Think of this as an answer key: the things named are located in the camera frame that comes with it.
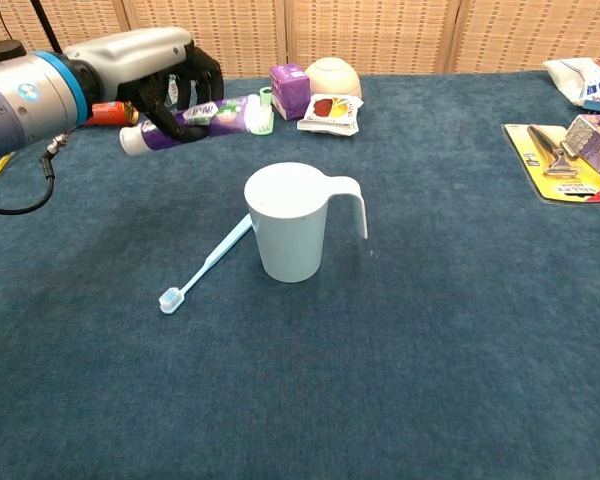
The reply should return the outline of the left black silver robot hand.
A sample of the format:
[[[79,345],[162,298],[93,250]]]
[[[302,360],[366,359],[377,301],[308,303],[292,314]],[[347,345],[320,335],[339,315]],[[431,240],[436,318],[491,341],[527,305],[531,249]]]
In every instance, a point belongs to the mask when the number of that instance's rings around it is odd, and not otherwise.
[[[128,102],[163,134],[179,143],[209,135],[207,127],[185,126],[165,106],[169,79],[179,89],[181,110],[189,107],[191,89],[199,103],[224,98],[217,60],[197,46],[181,27],[150,27],[112,34],[68,47],[66,58],[85,64],[97,75],[100,93],[94,103]]]

